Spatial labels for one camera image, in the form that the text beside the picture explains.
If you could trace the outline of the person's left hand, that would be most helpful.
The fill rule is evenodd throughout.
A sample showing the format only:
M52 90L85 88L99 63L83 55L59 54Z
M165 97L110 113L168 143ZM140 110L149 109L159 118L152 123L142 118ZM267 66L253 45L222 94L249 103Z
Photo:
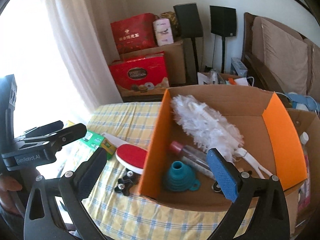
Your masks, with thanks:
M1 176L0 188L1 206L3 209L9 213L20 215L21 213L17 209L10 193L20 191L22 185L10 176Z

